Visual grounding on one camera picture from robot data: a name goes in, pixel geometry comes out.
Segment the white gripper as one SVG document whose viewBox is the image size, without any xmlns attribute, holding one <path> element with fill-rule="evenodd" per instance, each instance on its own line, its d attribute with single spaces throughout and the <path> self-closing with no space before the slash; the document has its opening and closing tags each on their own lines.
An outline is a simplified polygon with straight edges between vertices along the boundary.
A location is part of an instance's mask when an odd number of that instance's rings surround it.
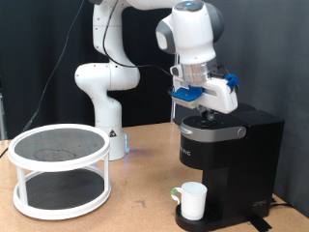
<svg viewBox="0 0 309 232">
<path fill-rule="evenodd" d="M 225 79 L 212 78 L 201 85 L 203 94 L 197 99 L 200 116 L 203 120 L 214 120 L 214 111 L 229 114 L 238 107 L 235 91 Z"/>
</svg>

